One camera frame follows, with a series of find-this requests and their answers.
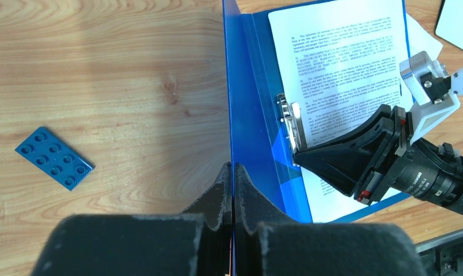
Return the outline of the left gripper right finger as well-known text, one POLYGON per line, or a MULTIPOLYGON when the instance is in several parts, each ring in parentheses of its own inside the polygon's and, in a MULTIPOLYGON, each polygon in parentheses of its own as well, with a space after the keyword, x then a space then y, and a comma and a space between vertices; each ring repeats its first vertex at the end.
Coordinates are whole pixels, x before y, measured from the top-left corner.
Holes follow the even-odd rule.
POLYGON ((237 275, 425 275, 393 224, 314 224, 290 218, 234 167, 237 275))

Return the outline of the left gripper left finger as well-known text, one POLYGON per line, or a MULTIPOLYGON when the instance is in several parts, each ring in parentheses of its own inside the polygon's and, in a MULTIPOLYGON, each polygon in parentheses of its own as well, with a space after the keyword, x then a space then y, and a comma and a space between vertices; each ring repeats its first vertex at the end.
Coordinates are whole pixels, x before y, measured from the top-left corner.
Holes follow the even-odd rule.
POLYGON ((33 275, 225 275, 232 167, 176 214, 76 214, 52 231, 33 275))

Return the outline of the blue file folder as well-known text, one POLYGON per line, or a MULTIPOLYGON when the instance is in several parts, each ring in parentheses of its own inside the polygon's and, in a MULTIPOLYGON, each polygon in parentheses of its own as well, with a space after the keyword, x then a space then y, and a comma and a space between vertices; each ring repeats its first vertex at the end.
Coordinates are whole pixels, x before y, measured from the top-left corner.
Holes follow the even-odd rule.
MULTIPOLYGON (((292 165, 285 144, 285 126, 279 122, 276 98, 282 91, 268 11, 243 14, 236 1, 223 2, 223 30, 230 119, 231 167, 243 165, 252 183, 282 212, 299 223, 312 219, 300 169, 292 165)), ((233 206, 235 266, 234 173, 230 184, 233 206)), ((347 214, 332 224, 357 219, 407 198, 400 193, 347 214)))

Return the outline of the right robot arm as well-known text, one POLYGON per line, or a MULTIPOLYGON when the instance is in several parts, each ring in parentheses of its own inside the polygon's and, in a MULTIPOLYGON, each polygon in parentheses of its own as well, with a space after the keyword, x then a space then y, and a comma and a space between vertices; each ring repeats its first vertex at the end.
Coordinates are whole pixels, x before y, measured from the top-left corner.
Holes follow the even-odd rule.
POLYGON ((295 153, 294 162, 365 205, 393 188, 463 215, 463 156, 449 143, 415 140, 413 116, 398 106, 380 105, 351 132, 295 153))

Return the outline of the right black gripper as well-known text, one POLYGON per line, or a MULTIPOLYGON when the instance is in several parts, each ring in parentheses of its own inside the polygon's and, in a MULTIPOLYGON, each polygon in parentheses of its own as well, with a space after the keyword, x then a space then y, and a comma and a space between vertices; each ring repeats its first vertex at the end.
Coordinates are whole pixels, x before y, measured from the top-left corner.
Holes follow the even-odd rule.
POLYGON ((294 162, 345 196, 370 205, 381 201, 410 149, 412 115, 382 104, 353 131, 294 155, 294 162))

